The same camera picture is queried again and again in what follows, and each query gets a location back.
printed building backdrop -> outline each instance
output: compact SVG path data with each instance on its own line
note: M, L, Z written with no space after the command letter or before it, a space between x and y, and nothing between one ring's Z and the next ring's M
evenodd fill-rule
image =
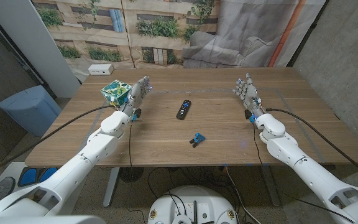
M81 81L114 69L284 67L325 0L32 0Z

black remote control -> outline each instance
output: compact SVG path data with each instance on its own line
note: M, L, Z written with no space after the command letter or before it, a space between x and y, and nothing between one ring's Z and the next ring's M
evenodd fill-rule
M183 120L185 119L185 116L187 114L187 111L189 110L190 108L190 105L191 105L191 102L190 100L185 100L181 106L180 106L180 109L178 111L178 114L177 114L177 118L180 119L180 120Z

tissue box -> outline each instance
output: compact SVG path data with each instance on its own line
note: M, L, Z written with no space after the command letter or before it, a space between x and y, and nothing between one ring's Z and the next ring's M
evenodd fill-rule
M121 106L124 104L124 98L132 86L120 81L114 80L106 87L100 90L110 105Z

white robotic arm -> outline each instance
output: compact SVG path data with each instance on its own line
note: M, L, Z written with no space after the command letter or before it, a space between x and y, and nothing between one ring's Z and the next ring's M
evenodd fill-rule
M151 90L149 78L139 80L128 93L126 103L102 121L86 146L46 181L14 192L0 201L0 217L42 217L58 215L66 199L89 171L117 148L135 109Z
M284 124L265 112L248 74L247 79L248 82L239 80L233 92L250 111L254 118L251 121L263 130L259 136L269 153L291 167L326 208L347 218L330 213L336 223L358 223L358 187L342 182L303 152L297 141L285 132Z

electrical outlet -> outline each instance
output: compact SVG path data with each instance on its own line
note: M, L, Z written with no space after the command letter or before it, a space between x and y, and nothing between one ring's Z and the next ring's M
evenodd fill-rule
M110 75L114 69L111 64L94 64L88 70L91 75Z

